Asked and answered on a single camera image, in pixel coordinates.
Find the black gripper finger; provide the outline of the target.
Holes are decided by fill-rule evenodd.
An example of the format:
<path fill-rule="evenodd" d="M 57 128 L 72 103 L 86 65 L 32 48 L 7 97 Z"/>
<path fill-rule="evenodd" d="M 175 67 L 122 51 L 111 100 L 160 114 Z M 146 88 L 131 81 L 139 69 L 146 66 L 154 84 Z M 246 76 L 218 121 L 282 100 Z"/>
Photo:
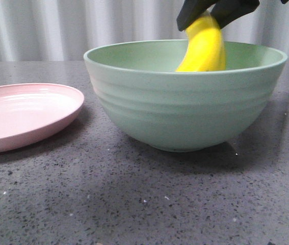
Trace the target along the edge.
<path fill-rule="evenodd" d="M 221 0 L 211 11 L 220 28 L 226 27 L 236 19 L 252 13 L 259 6 L 258 0 Z"/>
<path fill-rule="evenodd" d="M 177 16 L 177 28 L 184 31 L 217 0 L 185 0 Z"/>

